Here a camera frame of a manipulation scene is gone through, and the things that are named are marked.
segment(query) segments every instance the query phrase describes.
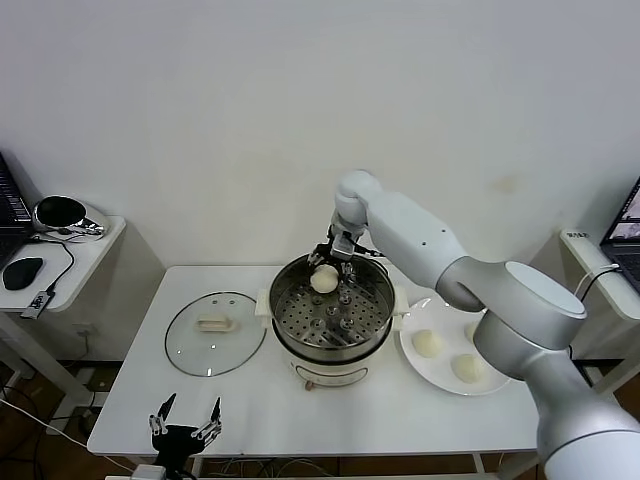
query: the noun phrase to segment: laptop screen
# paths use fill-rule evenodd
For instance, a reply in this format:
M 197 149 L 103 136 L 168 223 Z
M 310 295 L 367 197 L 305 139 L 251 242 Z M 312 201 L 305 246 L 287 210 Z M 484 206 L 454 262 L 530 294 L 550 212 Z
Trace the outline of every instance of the laptop screen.
M 624 202 L 604 242 L 640 242 L 640 179 Z

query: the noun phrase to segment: robotic arm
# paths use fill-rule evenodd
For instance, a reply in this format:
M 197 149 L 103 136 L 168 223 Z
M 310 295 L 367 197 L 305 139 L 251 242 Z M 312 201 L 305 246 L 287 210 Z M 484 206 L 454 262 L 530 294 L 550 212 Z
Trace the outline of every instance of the robotic arm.
M 468 256 L 446 224 L 404 195 L 384 191 L 368 172 L 345 175 L 335 205 L 331 257 L 348 261 L 367 229 L 417 285 L 461 310 L 488 309 L 474 343 L 497 370 L 529 387 L 540 415 L 538 453 L 550 480 L 640 476 L 640 425 L 597 396 L 566 353 L 586 317 L 575 296 L 527 265 Z

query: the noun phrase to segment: computer mouse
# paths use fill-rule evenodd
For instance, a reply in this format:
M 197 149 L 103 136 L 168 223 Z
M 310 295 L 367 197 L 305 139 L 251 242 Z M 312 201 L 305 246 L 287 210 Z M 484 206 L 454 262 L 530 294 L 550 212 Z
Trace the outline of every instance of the computer mouse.
M 7 290 L 22 290 L 33 283 L 42 268 L 40 257 L 22 258 L 10 263 L 2 272 L 2 281 Z

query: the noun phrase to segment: laptop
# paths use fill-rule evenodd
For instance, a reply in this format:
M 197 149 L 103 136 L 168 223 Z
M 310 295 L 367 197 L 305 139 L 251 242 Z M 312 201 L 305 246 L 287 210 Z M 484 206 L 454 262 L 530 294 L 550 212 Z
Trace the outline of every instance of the laptop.
M 0 269 L 32 234 L 31 213 L 0 153 Z
M 620 265 L 622 274 L 640 293 L 640 178 L 602 239 L 600 248 Z

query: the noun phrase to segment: stainless steel pot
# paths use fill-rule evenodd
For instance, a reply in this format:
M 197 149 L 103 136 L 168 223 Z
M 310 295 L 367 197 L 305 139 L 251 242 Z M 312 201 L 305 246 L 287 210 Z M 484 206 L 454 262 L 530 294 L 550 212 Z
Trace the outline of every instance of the stainless steel pot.
M 59 195 L 40 200 L 32 217 L 36 231 L 72 243 L 99 240 L 109 230 L 109 220 L 95 208 Z
M 380 264 L 364 257 L 351 262 L 355 276 L 328 294 L 309 278 L 307 256 L 284 267 L 271 284 L 269 305 L 280 342 L 299 358 L 345 365 L 375 352 L 391 331 L 395 292 Z

